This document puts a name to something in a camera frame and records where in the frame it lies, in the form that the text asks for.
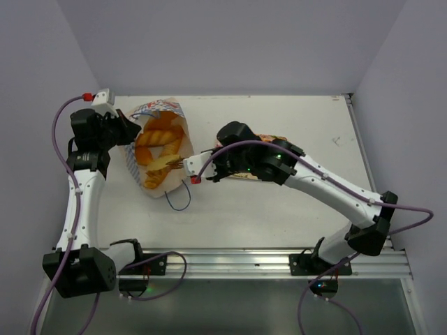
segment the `wall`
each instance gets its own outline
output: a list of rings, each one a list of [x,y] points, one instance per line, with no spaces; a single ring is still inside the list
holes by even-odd
[[[52,118],[65,100],[98,85],[53,0],[2,1],[0,45],[0,333],[24,334],[42,256],[57,242],[68,199]],[[65,148],[67,114],[60,129]]]
[[[434,210],[423,228],[394,238],[405,247],[431,334],[447,327],[447,2],[408,0],[354,95],[379,190]],[[397,213],[394,226],[420,217]]]
[[[121,95],[352,92],[404,2],[59,0]]]

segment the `white tabletop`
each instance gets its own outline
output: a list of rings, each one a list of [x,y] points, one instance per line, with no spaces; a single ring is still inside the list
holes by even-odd
[[[119,96],[124,113],[167,98]],[[369,189],[353,124],[342,96],[176,96],[196,153],[212,148],[228,122],[246,123],[255,133],[286,136],[314,160]],[[98,241],[137,238],[145,248],[285,248],[315,246],[348,221],[333,209],[285,186],[224,179],[190,186],[192,202],[173,211],[165,198],[145,195],[132,179],[120,151],[110,151],[101,198]],[[187,201],[180,187],[170,193],[178,207]]]

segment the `gray floor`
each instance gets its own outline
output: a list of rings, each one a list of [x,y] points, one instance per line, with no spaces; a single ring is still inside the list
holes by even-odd
[[[172,281],[154,281],[154,293]],[[177,292],[156,301],[129,304],[117,292],[103,294],[85,334],[299,334],[296,310],[304,281],[186,281]],[[43,335],[77,334],[94,296],[62,299],[55,294]],[[365,333],[415,334],[400,281],[342,281],[337,295],[360,319]],[[343,310],[305,300],[308,335],[358,334]]]

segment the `paper bag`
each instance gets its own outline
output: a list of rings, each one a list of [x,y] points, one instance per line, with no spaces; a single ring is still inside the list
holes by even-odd
[[[150,143],[151,140],[155,141],[152,142],[152,144],[156,143],[156,141],[166,142],[170,140],[170,134],[179,134],[182,130],[183,135],[177,154],[182,158],[193,155],[193,147],[189,139],[188,125],[180,104],[174,98],[156,100],[134,108],[126,113],[126,117],[133,123],[141,126],[141,131],[137,140],[130,145],[123,146],[122,149],[122,153],[126,159],[127,168],[139,187],[151,197],[159,198],[164,195],[165,192],[171,192],[182,185],[182,180],[186,179],[186,175],[183,169],[177,169],[170,170],[166,178],[164,178],[161,184],[156,188],[149,189],[145,187],[145,185],[151,185],[150,183],[147,183],[147,166],[138,164],[137,158],[135,157],[136,147],[140,147],[139,150],[146,150],[146,148],[141,147],[142,143],[146,143],[146,138],[148,138],[148,143]],[[147,147],[150,151],[149,156],[152,154],[152,159],[156,160],[163,151],[163,148],[165,148],[163,145],[158,147]],[[139,155],[138,158],[140,159],[140,163],[142,163],[141,155]]]

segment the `open bag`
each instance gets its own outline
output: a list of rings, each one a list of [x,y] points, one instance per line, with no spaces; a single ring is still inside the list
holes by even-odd
[[[170,162],[190,157],[193,147],[180,104],[174,98],[156,100],[134,108],[126,117],[142,129],[134,143],[122,148],[135,182],[153,198],[182,185],[183,169],[173,169]]]

